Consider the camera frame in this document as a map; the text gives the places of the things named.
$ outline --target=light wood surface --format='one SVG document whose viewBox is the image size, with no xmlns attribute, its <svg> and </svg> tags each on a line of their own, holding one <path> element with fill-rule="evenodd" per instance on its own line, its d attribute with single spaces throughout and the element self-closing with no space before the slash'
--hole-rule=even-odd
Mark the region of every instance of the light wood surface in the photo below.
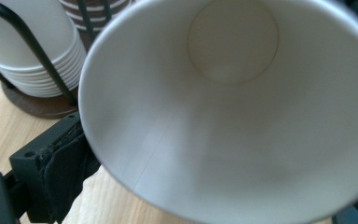
<svg viewBox="0 0 358 224">
<path fill-rule="evenodd" d="M 51 127 L 57 120 L 38 119 L 14 106 L 0 85 L 0 172 L 10 170 L 8 157 Z M 26 216 L 21 223 L 30 223 Z M 103 224 L 185 224 L 191 223 L 169 215 L 138 199 L 122 188 L 101 168 L 84 183 L 83 192 L 75 200 L 63 223 Z M 331 223 L 330 219 L 318 224 Z"/>
</svg>

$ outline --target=wooden table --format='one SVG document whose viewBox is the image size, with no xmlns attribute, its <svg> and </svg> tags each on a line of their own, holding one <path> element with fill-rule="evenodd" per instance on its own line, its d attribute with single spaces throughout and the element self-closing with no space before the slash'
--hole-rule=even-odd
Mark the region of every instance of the wooden table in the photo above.
<svg viewBox="0 0 358 224">
<path fill-rule="evenodd" d="M 0 85 L 0 172 L 10 170 L 8 157 L 51 127 L 57 120 L 39 119 L 27 115 L 14 106 L 3 94 Z M 26 216 L 21 223 L 30 223 Z M 81 195 L 75 200 L 63 223 L 103 224 L 185 224 L 138 199 L 122 188 L 105 170 L 84 183 Z M 331 223 L 330 220 L 319 224 Z"/>
</svg>

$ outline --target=stacked paper cups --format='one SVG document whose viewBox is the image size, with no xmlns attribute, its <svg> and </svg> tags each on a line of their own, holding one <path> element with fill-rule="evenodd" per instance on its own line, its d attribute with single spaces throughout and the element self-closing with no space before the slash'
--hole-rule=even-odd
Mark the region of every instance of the stacked paper cups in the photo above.
<svg viewBox="0 0 358 224">
<path fill-rule="evenodd" d="M 0 0 L 28 25 L 66 86 L 77 87 L 86 51 L 61 4 L 51 0 Z M 34 97 L 61 95 L 24 40 L 0 18 L 0 72 L 20 91 Z"/>
</svg>

